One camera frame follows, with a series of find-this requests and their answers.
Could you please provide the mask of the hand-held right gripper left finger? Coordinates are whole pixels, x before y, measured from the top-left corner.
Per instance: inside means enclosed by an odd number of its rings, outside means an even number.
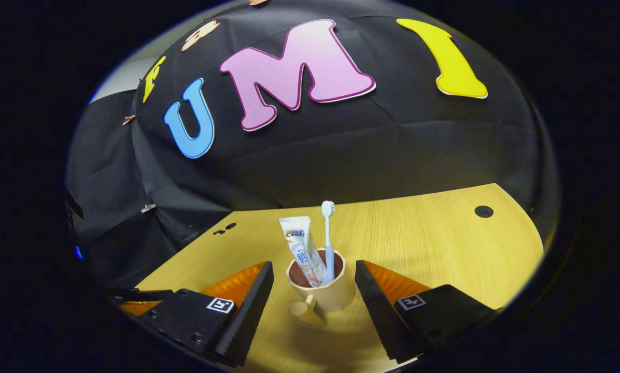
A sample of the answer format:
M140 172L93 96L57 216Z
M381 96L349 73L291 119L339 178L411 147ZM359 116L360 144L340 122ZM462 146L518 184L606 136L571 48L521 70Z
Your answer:
M174 291L135 317L194 356L230 367L242 366L273 284L272 262L265 261L199 292Z

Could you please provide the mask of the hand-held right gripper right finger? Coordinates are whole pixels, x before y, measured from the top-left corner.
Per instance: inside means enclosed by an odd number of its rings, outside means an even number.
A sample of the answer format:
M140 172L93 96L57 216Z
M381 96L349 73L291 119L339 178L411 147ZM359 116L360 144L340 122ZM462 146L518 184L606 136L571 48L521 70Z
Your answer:
M431 288L370 261L355 283L388 358L404 363L459 344L499 316L452 285Z

